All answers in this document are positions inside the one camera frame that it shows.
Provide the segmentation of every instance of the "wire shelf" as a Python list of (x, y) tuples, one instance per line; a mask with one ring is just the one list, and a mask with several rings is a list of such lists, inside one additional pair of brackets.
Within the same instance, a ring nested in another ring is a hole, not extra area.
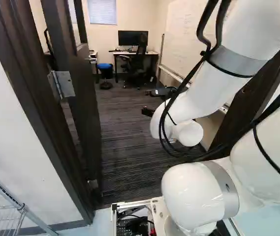
[(0, 206), (0, 236), (16, 236), (25, 217), (14, 206)]

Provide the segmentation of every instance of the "window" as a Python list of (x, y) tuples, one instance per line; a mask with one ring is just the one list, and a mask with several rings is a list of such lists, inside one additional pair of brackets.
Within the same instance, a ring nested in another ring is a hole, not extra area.
[(116, 0), (87, 0), (90, 23), (116, 25)]

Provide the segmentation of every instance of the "metal wire rack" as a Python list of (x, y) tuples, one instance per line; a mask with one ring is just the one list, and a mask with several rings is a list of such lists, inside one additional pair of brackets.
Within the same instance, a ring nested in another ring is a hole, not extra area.
[(38, 218), (25, 203), (15, 198), (1, 183), (0, 195), (12, 204), (11, 206), (0, 206), (0, 236), (16, 236), (25, 216), (50, 236), (58, 236), (58, 233)]
[(16, 236), (26, 212), (20, 213), (14, 206), (0, 206), (0, 236)]

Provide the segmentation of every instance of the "office chair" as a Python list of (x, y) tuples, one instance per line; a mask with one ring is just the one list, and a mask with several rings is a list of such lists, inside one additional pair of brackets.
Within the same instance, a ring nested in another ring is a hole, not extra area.
[(140, 85), (146, 82), (146, 71), (144, 69), (145, 53), (146, 44), (142, 44), (138, 46), (134, 56), (118, 56), (125, 62), (125, 64), (121, 65), (121, 68), (128, 73), (127, 78), (124, 79), (124, 88), (126, 88), (126, 83), (130, 82), (131, 84), (136, 85), (137, 89), (140, 89)]

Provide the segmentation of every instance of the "door hinge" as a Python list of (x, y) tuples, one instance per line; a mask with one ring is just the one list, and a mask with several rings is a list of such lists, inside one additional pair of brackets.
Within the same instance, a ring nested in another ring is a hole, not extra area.
[(69, 71), (50, 71), (48, 80), (57, 100), (65, 97), (75, 97), (72, 79)]

